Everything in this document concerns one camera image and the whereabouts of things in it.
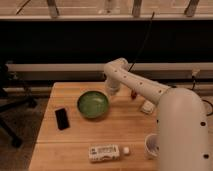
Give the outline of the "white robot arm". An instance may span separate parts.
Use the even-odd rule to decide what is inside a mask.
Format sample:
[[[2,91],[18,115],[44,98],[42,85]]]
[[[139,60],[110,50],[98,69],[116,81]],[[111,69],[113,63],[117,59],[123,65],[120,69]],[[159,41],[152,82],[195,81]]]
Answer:
[[[108,94],[123,83],[156,105],[158,171],[213,171],[206,110],[198,94],[135,75],[125,58],[106,63],[104,73]]]

